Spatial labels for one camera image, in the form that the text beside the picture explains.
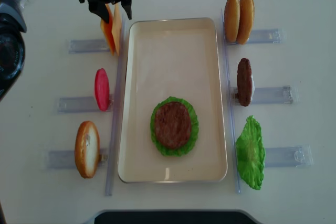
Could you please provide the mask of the clear right rack long rail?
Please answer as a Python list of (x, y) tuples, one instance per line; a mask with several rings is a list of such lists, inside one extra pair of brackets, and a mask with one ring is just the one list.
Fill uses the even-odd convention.
[(228, 54), (227, 54), (227, 42), (225, 37), (225, 29), (224, 29), (224, 9), (221, 9), (221, 22), (222, 22), (222, 54), (223, 54), (223, 62), (224, 62), (224, 71), (225, 71), (225, 80), (226, 80), (226, 99), (227, 99), (227, 113), (229, 120), (229, 141), (231, 144), (230, 153), (232, 155), (233, 160), (233, 174), (235, 181), (235, 190), (237, 194), (241, 193), (241, 185), (240, 185), (240, 176), (237, 169), (237, 154), (236, 154), (236, 132), (235, 132), (235, 118), (233, 111), (233, 102), (231, 95), (231, 86), (230, 86), (230, 74), (229, 74), (229, 62), (228, 62)]

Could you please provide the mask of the bun slice inner right rack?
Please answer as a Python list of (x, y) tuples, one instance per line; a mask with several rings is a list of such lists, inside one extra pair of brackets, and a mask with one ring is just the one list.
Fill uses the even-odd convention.
[(224, 32), (226, 40), (235, 42), (239, 30), (240, 4), (239, 0), (227, 0), (224, 9)]

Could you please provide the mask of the clear rack long rail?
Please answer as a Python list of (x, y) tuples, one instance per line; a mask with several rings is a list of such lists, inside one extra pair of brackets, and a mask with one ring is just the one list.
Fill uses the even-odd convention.
[(115, 173), (118, 168), (118, 153), (124, 105), (125, 78), (128, 60), (128, 29), (127, 17), (122, 16), (122, 29), (120, 40), (120, 54), (118, 58), (117, 79), (113, 94), (112, 129), (109, 143), (108, 166), (105, 183), (105, 196), (112, 196)]
[(224, 62), (224, 71), (225, 71), (225, 80), (226, 80), (226, 99), (227, 99), (227, 113), (229, 120), (229, 141), (231, 144), (230, 153), (232, 155), (233, 160), (233, 174), (235, 181), (235, 190), (237, 194), (241, 193), (241, 185), (240, 185), (240, 176), (237, 169), (237, 154), (236, 154), (236, 132), (235, 132), (235, 118), (233, 111), (233, 102), (231, 95), (231, 86), (230, 86), (230, 74), (229, 74), (229, 62), (228, 62), (228, 54), (227, 54), (227, 42), (225, 37), (225, 29), (224, 29), (224, 9), (221, 9), (221, 22), (222, 22), (222, 54), (223, 54), (223, 62)]

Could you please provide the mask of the clear left rack long rail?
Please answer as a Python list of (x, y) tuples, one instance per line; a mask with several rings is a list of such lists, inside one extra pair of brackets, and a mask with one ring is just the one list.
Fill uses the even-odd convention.
[(105, 196), (112, 196), (115, 173), (118, 168), (118, 153), (124, 105), (125, 78), (128, 60), (128, 29), (127, 17), (122, 16), (122, 29), (120, 40), (120, 54), (118, 58), (117, 79), (113, 94), (112, 129), (109, 143), (108, 166), (105, 183)]

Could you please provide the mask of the yellow cheese slice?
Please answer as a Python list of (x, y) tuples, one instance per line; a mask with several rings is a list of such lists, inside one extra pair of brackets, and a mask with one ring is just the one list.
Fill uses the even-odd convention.
[(120, 54), (120, 34), (122, 28), (122, 19), (120, 16), (119, 5), (114, 5), (114, 16), (113, 16), (113, 24), (112, 24), (112, 37), (115, 46), (115, 53), (119, 56)]

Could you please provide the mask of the green standing lettuce leaf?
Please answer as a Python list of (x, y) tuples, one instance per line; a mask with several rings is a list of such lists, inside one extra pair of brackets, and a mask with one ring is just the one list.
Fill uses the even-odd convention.
[(261, 190), (266, 151), (260, 123), (249, 116), (236, 141), (237, 169), (241, 179), (252, 189)]

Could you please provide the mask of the bun slice on left rack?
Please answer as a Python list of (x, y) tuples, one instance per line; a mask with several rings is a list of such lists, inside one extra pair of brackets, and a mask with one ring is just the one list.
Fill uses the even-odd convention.
[(83, 178), (93, 178), (99, 161), (100, 139), (95, 124), (84, 121), (80, 124), (75, 143), (75, 165)]

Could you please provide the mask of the orange cheese slice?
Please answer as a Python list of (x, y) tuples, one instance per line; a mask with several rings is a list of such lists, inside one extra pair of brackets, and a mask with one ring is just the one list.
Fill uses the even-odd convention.
[(108, 14), (109, 14), (109, 21), (105, 22), (103, 19), (100, 21), (100, 28), (104, 34), (104, 37), (107, 41), (107, 44), (109, 46), (109, 49), (112, 53), (112, 55), (115, 52), (115, 44), (114, 44), (114, 39), (112, 35), (112, 26), (113, 26), (113, 15), (111, 13), (111, 9), (109, 7), (109, 4), (105, 4)]

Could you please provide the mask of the brown standing meat patty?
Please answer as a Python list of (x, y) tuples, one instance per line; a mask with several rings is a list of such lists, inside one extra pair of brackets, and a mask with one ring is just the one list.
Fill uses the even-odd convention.
[(249, 106), (253, 92), (253, 80), (250, 61), (242, 58), (237, 68), (238, 101), (242, 106)]

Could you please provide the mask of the red tomato slice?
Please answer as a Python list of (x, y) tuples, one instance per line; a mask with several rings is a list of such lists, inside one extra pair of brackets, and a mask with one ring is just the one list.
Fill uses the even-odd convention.
[(110, 105), (110, 87), (107, 73), (103, 68), (96, 72), (94, 88), (98, 108), (106, 111)]

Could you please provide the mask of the clear right track for lettuce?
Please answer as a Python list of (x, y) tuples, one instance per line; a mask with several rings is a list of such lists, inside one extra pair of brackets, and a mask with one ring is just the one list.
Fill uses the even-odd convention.
[(266, 148), (265, 168), (308, 167), (313, 165), (309, 145)]

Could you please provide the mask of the cream rectangular tray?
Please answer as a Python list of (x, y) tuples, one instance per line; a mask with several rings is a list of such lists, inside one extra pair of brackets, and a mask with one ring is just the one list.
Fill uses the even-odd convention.
[[(227, 173), (217, 30), (210, 18), (142, 21), (128, 35), (118, 175), (125, 183), (218, 182)], [(156, 140), (159, 107), (178, 102), (190, 142)]]

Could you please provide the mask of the bun slice rack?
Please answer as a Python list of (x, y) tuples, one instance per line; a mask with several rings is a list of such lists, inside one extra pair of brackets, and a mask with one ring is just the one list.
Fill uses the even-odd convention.
[(240, 20), (237, 35), (237, 42), (245, 44), (249, 38), (254, 24), (255, 4), (254, 0), (240, 0)]
[(226, 40), (235, 42), (239, 30), (240, 4), (239, 0), (227, 0), (224, 9), (224, 32)]

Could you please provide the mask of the bun slice outer right rack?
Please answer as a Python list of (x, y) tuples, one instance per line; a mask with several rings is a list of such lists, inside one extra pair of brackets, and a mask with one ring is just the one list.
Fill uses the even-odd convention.
[(245, 44), (249, 38), (254, 24), (255, 4), (254, 0), (240, 0), (240, 20), (237, 35), (237, 42)]

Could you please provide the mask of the black device at bottom edge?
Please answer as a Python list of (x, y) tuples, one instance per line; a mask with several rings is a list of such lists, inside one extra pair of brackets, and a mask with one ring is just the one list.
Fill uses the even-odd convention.
[(255, 223), (236, 211), (109, 211), (95, 217), (94, 223)]

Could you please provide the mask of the brown meat patty on tray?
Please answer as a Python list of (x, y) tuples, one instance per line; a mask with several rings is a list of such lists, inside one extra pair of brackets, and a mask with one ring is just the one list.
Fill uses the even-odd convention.
[(191, 136), (191, 118), (185, 105), (169, 102), (160, 106), (154, 117), (154, 132), (157, 141), (164, 147), (175, 150), (184, 146)]

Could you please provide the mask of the clear right track for patty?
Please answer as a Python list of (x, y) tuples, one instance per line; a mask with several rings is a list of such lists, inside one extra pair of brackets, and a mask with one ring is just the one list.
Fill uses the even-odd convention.
[(293, 104), (299, 101), (296, 87), (267, 87), (255, 88), (250, 105), (260, 104)]

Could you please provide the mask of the green lettuce on tray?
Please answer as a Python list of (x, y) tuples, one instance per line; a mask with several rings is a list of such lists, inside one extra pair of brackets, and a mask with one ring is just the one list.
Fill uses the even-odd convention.
[[(175, 149), (175, 150), (170, 150), (166, 147), (164, 147), (163, 145), (161, 145), (155, 136), (155, 132), (154, 132), (154, 117), (155, 117), (155, 113), (157, 111), (157, 109), (169, 102), (180, 102), (183, 105), (186, 106), (188, 113), (190, 115), (191, 118), (191, 124), (192, 124), (192, 129), (191, 129), (191, 136), (189, 141), (182, 147)], [(164, 155), (164, 156), (182, 156), (182, 155), (186, 155), (187, 153), (189, 153), (195, 146), (195, 143), (198, 139), (198, 132), (199, 132), (199, 122), (198, 122), (198, 118), (197, 118), (197, 114), (193, 108), (193, 106), (188, 103), (186, 100), (181, 99), (181, 98), (176, 98), (176, 97), (168, 97), (167, 99), (165, 99), (164, 101), (162, 101), (161, 103), (159, 103), (153, 110), (151, 118), (150, 118), (150, 131), (151, 131), (151, 140), (154, 143), (154, 145), (156, 146), (156, 148), (159, 150), (159, 152)]]

